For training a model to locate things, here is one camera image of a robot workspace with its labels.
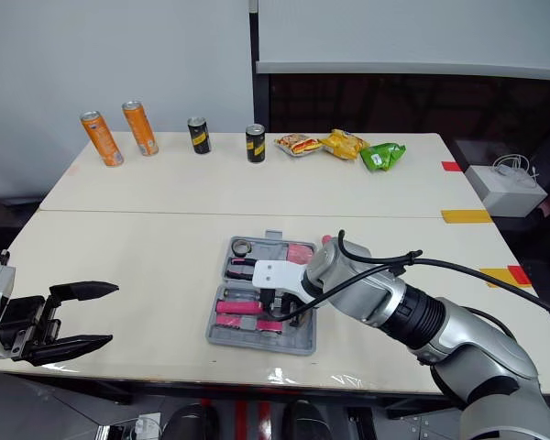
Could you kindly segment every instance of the yellow chip bag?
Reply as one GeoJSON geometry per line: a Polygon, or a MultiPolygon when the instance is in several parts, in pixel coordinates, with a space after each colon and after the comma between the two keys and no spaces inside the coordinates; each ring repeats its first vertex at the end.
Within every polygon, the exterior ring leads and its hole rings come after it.
{"type": "Polygon", "coordinates": [[[351,135],[347,131],[334,129],[326,139],[320,139],[324,149],[340,159],[356,159],[362,149],[370,144],[360,137],[351,135]]]}

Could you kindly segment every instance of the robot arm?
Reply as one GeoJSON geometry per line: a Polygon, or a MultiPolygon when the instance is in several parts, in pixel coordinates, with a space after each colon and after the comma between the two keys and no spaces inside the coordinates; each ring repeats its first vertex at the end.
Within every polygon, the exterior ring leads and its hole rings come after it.
{"type": "Polygon", "coordinates": [[[9,254],[0,254],[0,358],[26,360],[34,366],[77,358],[112,340],[111,335],[77,335],[57,338],[61,321],[55,310],[68,300],[91,300],[118,290],[100,281],[81,281],[49,288],[50,296],[10,300],[15,268],[7,266],[9,254]]]}
{"type": "MultiPolygon", "coordinates": [[[[365,247],[344,245],[352,254],[370,257],[365,247]]],[[[292,265],[259,261],[253,284],[283,289],[308,303],[373,266],[346,257],[336,238],[309,265],[292,265]]],[[[430,367],[438,388],[464,410],[461,438],[550,439],[550,409],[534,363],[516,341],[465,308],[433,298],[389,270],[327,301],[402,342],[430,367]]]]}

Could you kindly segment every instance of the energy drink can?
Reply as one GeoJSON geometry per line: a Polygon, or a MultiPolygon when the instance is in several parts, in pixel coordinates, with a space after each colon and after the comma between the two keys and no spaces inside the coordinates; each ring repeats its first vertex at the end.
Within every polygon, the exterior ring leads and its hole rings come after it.
{"type": "Polygon", "coordinates": [[[159,146],[155,141],[153,130],[150,129],[149,120],[145,115],[145,109],[140,101],[128,101],[122,104],[122,111],[126,121],[130,125],[132,134],[137,141],[138,149],[143,156],[152,156],[159,152],[159,146]]]}
{"type": "Polygon", "coordinates": [[[265,127],[261,124],[247,127],[247,159],[253,163],[265,160],[265,127]]]}
{"type": "Polygon", "coordinates": [[[100,112],[86,112],[80,116],[80,120],[105,165],[108,167],[122,165],[125,160],[100,112]]]}
{"type": "Polygon", "coordinates": [[[210,152],[210,135],[208,135],[208,125],[203,117],[190,117],[187,120],[187,127],[190,129],[192,137],[193,151],[198,154],[210,152]]]}

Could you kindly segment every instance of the tool kit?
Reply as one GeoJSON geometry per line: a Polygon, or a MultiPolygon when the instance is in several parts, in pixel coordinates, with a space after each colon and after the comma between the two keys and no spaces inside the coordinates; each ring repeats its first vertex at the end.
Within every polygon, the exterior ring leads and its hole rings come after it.
{"type": "Polygon", "coordinates": [[[260,259],[310,262],[313,243],[285,241],[280,231],[266,231],[265,238],[233,236],[222,268],[224,283],[218,287],[206,329],[212,344],[247,347],[293,355],[315,351],[316,310],[289,321],[277,316],[302,305],[295,295],[253,286],[253,269],[260,259]]]}

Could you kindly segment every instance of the red tape marker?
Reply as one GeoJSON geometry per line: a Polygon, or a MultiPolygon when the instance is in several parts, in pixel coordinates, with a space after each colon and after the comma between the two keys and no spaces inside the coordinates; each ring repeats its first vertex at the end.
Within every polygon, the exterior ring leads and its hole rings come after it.
{"type": "Polygon", "coordinates": [[[442,162],[445,171],[462,171],[456,162],[442,162]]]}
{"type": "Polygon", "coordinates": [[[507,269],[518,284],[532,284],[527,274],[523,271],[522,266],[508,266],[507,269]]]}

